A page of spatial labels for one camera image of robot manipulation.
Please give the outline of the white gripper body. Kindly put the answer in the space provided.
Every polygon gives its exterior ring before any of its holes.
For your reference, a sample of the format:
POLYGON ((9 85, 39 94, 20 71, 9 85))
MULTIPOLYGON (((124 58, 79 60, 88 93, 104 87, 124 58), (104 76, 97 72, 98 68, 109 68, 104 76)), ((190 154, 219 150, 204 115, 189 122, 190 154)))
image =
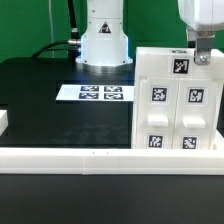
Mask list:
POLYGON ((224 30, 224 0, 178 0, 181 20, 195 31, 224 30))

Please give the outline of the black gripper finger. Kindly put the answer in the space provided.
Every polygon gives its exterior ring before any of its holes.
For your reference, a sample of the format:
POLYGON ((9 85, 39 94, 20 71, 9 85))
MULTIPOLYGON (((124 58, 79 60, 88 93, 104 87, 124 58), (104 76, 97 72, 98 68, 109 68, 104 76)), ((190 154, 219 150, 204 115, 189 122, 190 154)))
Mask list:
POLYGON ((194 48, 196 46, 196 32, 193 29, 187 29, 187 42, 189 48, 194 48))
POLYGON ((197 65, 209 65, 215 39, 214 31, 197 31, 195 34, 194 62, 197 65))

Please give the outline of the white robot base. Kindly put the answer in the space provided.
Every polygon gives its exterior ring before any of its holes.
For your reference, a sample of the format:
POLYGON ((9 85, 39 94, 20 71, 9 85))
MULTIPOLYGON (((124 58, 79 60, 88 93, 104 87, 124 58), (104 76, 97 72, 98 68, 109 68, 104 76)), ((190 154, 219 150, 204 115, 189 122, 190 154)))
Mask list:
POLYGON ((96 73, 129 70, 128 37, 123 31, 124 0, 87 0, 87 29, 81 37, 80 69, 96 73))

